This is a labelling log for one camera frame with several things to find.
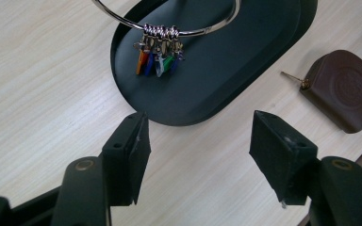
keychain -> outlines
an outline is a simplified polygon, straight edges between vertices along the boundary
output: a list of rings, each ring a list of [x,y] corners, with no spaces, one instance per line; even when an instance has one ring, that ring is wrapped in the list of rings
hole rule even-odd
[[[140,51],[136,74],[149,75],[155,64],[156,76],[170,71],[174,73],[179,61],[184,60],[183,44],[179,37],[179,30],[172,26],[143,27],[143,35],[139,42],[134,43],[134,48]]]

metal ring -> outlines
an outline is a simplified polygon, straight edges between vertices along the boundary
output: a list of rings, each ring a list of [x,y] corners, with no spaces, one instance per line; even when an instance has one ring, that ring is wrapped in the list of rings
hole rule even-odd
[[[144,25],[134,23],[130,20],[125,19],[124,17],[117,15],[116,13],[111,11],[108,7],[106,7],[100,0],[92,0],[92,2],[99,9],[101,9],[104,13],[106,13],[110,17],[114,18],[115,20],[119,21],[121,24],[127,25],[131,28],[137,28],[139,30],[144,30]],[[241,0],[235,0],[231,13],[222,21],[220,21],[212,26],[208,26],[205,28],[197,29],[197,30],[179,31],[177,36],[178,37],[201,36],[201,35],[205,35],[205,34],[213,32],[213,31],[216,31],[216,30],[226,26],[227,24],[230,24],[235,19],[235,17],[238,15],[239,10],[240,10],[240,4],[241,4]]]

black tray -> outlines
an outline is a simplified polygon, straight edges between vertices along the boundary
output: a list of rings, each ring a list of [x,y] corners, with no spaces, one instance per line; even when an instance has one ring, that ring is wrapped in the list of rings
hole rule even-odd
[[[206,27],[225,18],[233,0],[142,0],[125,17],[139,24]],[[113,76],[125,100],[152,121],[191,125],[222,110],[308,29],[317,0],[242,0],[237,18],[205,36],[183,38],[185,61],[173,74],[136,75],[142,31],[120,24],[111,45]]]

table surface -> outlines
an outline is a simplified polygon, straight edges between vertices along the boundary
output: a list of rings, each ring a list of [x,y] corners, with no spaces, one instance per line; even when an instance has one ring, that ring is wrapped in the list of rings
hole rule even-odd
[[[138,3],[106,2],[121,15]],[[110,69],[117,26],[88,0],[0,0],[0,196],[11,206],[59,186],[68,164],[98,155],[134,113]],[[362,58],[362,1],[319,0],[304,36],[213,118],[150,121],[139,203],[113,207],[113,225],[298,224],[307,205],[283,209],[249,155],[253,114],[280,116],[319,146],[319,158],[357,159],[362,131],[345,134],[280,75],[303,78],[336,49]]]

brown leather case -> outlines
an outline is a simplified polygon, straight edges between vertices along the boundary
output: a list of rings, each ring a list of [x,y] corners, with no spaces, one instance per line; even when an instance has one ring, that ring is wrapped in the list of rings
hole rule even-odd
[[[348,134],[362,130],[362,59],[336,50],[318,59],[300,92]]]

